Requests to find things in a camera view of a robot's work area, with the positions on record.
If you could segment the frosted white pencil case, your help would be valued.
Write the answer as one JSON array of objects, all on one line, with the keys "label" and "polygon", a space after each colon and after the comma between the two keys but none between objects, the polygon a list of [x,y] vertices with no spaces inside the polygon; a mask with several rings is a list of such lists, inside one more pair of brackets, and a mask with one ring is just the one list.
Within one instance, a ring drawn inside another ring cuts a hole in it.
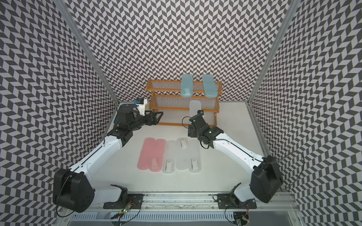
[{"label": "frosted white pencil case", "polygon": [[189,103],[189,116],[193,117],[198,114],[198,111],[201,110],[201,102],[198,100],[192,100]]}]

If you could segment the teal pencil case labelled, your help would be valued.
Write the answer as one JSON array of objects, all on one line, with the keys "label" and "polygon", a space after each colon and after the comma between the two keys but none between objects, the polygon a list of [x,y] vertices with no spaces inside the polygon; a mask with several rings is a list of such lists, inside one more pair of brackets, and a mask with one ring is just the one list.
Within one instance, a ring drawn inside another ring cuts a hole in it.
[{"label": "teal pencil case labelled", "polygon": [[190,98],[193,96],[193,75],[184,74],[181,80],[181,96]]}]

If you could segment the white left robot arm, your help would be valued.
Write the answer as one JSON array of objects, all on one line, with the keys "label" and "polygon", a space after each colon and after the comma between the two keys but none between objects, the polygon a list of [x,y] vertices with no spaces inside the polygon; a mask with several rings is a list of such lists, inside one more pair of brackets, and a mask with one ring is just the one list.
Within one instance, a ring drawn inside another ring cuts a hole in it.
[{"label": "white left robot arm", "polygon": [[80,162],[68,169],[59,169],[53,180],[52,201],[57,207],[64,207],[78,213],[90,206],[103,204],[124,207],[127,188],[118,185],[93,187],[91,180],[100,167],[117,151],[121,150],[133,136],[135,130],[144,125],[157,125],[163,112],[134,109],[132,106],[120,108],[113,129],[103,141]]}]

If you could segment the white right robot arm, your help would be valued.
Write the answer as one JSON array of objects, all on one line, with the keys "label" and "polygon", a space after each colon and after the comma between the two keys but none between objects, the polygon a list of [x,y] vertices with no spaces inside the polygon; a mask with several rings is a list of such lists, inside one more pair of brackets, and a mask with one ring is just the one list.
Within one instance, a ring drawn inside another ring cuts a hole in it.
[{"label": "white right robot arm", "polygon": [[196,137],[200,145],[216,149],[238,163],[248,174],[248,183],[237,184],[229,193],[235,208],[247,206],[254,199],[269,203],[283,185],[282,173],[277,159],[263,157],[230,138],[217,126],[210,127],[202,115],[189,118],[189,137]]}]

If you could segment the teal pencil case plain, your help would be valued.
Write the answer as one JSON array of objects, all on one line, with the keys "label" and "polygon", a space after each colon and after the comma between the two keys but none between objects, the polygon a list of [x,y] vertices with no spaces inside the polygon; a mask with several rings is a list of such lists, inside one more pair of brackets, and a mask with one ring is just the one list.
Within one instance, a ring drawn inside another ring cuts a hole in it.
[{"label": "teal pencil case plain", "polygon": [[216,83],[214,78],[210,74],[205,74],[202,76],[202,82],[204,86],[205,96],[207,98],[217,98],[218,97],[218,89],[216,87]]}]

